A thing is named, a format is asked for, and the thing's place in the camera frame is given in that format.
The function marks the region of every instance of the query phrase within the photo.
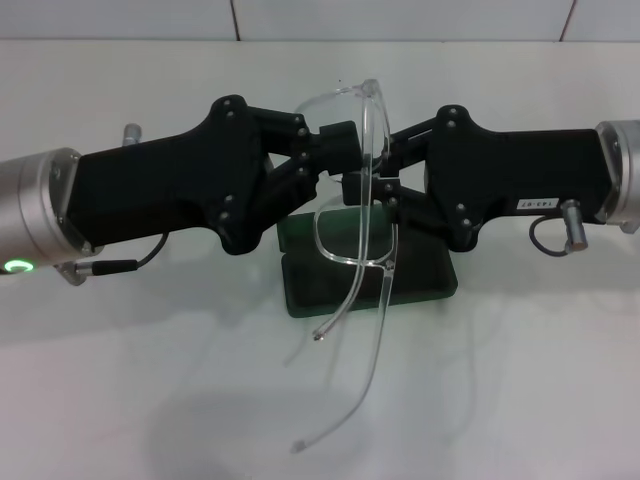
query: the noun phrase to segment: green led light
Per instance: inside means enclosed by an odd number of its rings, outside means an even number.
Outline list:
[[[33,263],[18,259],[9,260],[4,264],[4,269],[9,273],[30,272],[33,270]]]

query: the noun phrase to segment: dark green stand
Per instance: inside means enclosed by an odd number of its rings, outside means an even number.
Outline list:
[[[358,209],[324,213],[320,219],[325,247],[355,257]],[[324,258],[313,239],[313,214],[292,215],[278,225],[282,275],[289,315],[294,318],[333,313],[349,292],[355,267]],[[380,206],[371,210],[369,258],[389,251],[391,227]],[[382,269],[367,268],[353,310],[378,306]],[[391,305],[451,297],[458,288],[449,250],[442,240],[415,230],[400,229]]]

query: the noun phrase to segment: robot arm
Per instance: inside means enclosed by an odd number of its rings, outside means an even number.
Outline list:
[[[563,217],[568,251],[586,248],[582,222],[640,225],[640,122],[596,130],[495,133],[450,105],[392,135],[373,197],[390,218],[474,248],[499,216]],[[273,169],[269,154],[290,159]],[[425,162],[425,192],[402,187],[402,168]],[[59,149],[0,164],[0,267],[75,265],[102,246],[191,227],[216,231],[232,255],[316,196],[320,172],[345,174],[345,204],[359,202],[353,122],[311,134],[304,117],[216,101],[182,135],[81,156]],[[133,270],[111,265],[107,273]]]

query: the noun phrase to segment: clear eyeglasses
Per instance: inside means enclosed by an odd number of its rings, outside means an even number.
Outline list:
[[[387,110],[377,80],[366,80],[361,85],[336,90],[318,97],[314,97],[301,104],[296,113],[305,115],[307,121],[315,115],[319,117],[324,110],[330,110],[335,115],[338,113],[342,120],[353,118],[354,113],[359,116],[358,133],[361,141],[362,168],[360,170],[360,206],[357,256],[347,257],[337,255],[327,248],[323,242],[323,229],[321,228],[322,214],[327,210],[342,205],[342,196],[337,196],[322,205],[315,213],[313,219],[313,233],[318,251],[328,260],[343,265],[355,267],[353,282],[349,293],[338,307],[336,312],[313,332],[314,340],[322,340],[340,322],[344,321],[349,310],[353,306],[367,268],[381,268],[383,270],[382,287],[378,302],[377,323],[374,333],[373,348],[369,361],[367,376],[362,391],[355,404],[342,416],[328,425],[320,432],[296,440],[292,447],[292,453],[301,452],[315,445],[342,426],[363,403],[376,369],[378,353],[382,340],[385,316],[391,299],[391,288],[395,273],[396,257],[398,252],[398,226],[389,227],[389,250],[379,258],[369,259],[370,229],[371,229],[371,185],[372,178],[376,175],[380,163],[387,158],[389,153],[389,120]]]

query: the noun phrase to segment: label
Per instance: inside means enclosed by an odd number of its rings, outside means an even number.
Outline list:
[[[517,210],[546,210],[556,208],[559,198],[528,198],[518,202]]]

